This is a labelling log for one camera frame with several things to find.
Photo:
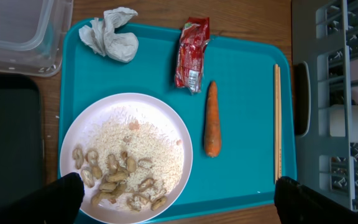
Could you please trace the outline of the red snack wrapper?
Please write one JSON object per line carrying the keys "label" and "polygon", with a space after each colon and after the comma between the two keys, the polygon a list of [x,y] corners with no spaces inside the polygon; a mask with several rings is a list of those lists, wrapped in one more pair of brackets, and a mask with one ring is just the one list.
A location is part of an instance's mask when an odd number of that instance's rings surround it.
{"label": "red snack wrapper", "polygon": [[177,88],[187,88],[191,94],[201,92],[204,52],[209,41],[209,18],[189,17],[179,39],[174,79]]}

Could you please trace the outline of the orange carrot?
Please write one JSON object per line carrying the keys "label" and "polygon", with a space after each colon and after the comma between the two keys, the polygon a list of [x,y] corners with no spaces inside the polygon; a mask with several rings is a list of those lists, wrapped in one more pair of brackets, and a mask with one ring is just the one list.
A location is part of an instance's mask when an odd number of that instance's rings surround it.
{"label": "orange carrot", "polygon": [[222,148],[221,125],[219,119],[218,88],[212,81],[206,99],[204,150],[207,156],[217,157]]}

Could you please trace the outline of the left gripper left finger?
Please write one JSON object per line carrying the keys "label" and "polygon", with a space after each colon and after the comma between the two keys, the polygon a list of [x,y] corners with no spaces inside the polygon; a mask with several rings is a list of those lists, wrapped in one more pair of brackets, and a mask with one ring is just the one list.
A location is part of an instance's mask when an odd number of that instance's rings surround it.
{"label": "left gripper left finger", "polygon": [[0,223],[74,223],[84,196],[80,175],[71,172],[0,208]]}

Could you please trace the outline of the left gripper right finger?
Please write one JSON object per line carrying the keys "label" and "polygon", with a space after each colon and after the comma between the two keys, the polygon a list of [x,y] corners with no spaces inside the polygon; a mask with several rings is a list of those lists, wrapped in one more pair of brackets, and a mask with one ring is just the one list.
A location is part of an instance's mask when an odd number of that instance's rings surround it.
{"label": "left gripper right finger", "polygon": [[275,184],[274,204],[281,224],[358,224],[358,212],[286,176]]}

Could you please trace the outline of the wooden chopstick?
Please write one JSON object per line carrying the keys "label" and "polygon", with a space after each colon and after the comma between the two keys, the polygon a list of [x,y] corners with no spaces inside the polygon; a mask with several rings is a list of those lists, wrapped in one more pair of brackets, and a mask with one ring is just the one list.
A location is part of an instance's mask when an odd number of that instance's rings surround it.
{"label": "wooden chopstick", "polygon": [[275,148],[274,148],[274,159],[275,159],[275,168],[274,168],[274,183],[278,179],[279,165],[278,165],[278,65],[274,65],[274,137],[275,137]]}
{"label": "wooden chopstick", "polygon": [[277,179],[282,176],[282,99],[281,99],[281,69],[277,65],[278,81],[278,174]]}

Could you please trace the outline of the white tissue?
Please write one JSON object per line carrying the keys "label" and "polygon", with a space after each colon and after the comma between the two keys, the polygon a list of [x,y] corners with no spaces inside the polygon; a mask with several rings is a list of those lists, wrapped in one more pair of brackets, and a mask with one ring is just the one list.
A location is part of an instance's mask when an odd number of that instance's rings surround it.
{"label": "white tissue", "polygon": [[126,25],[138,12],[127,8],[118,7],[104,11],[104,19],[95,17],[88,25],[79,29],[78,33],[82,43],[90,47],[95,54],[122,63],[132,61],[139,48],[139,41],[132,32],[116,33],[116,29]]}

